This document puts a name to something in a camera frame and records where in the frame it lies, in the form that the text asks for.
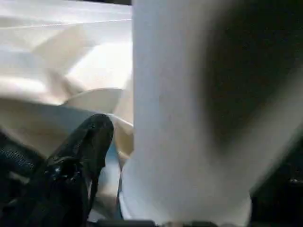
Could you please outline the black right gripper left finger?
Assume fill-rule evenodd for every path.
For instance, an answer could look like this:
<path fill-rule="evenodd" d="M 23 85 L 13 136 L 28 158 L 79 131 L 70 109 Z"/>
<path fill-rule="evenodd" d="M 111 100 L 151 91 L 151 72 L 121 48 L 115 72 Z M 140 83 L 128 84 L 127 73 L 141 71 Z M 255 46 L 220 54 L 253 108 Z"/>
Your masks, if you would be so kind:
<path fill-rule="evenodd" d="M 0 136 L 0 167 L 29 179 L 3 178 L 3 227 L 84 227 L 98 190 L 98 179 L 114 135 L 105 114 L 87 118 L 44 159 Z"/>

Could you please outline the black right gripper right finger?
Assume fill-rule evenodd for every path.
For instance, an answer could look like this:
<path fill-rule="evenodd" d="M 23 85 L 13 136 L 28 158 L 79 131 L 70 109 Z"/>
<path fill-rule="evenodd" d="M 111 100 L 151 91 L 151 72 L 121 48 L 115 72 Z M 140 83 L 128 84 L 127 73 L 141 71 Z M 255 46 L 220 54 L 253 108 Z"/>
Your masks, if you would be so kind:
<path fill-rule="evenodd" d="M 303 140 L 294 144 L 250 197 L 251 224 L 303 222 Z"/>

